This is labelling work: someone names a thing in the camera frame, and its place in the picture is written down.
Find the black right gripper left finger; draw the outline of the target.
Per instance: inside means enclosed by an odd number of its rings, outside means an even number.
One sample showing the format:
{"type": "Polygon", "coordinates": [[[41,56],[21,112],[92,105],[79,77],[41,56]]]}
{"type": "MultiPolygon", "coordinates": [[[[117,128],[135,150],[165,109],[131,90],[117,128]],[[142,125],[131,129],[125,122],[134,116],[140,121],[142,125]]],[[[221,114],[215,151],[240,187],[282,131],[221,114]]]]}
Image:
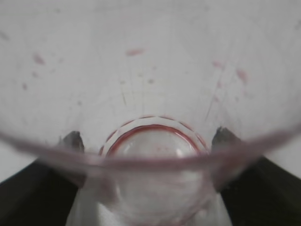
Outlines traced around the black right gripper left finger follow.
{"type": "Polygon", "coordinates": [[[0,184],[2,226],[64,226],[85,176],[38,161],[0,184]]]}

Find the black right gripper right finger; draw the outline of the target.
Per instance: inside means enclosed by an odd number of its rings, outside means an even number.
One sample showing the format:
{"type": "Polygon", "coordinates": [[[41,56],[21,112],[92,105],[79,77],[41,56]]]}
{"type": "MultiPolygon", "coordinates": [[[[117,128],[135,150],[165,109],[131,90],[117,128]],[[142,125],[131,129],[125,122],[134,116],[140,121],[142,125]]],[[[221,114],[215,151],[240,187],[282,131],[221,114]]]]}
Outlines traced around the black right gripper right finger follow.
{"type": "Polygon", "coordinates": [[[227,181],[212,175],[234,226],[299,226],[301,180],[266,157],[227,181]]]}

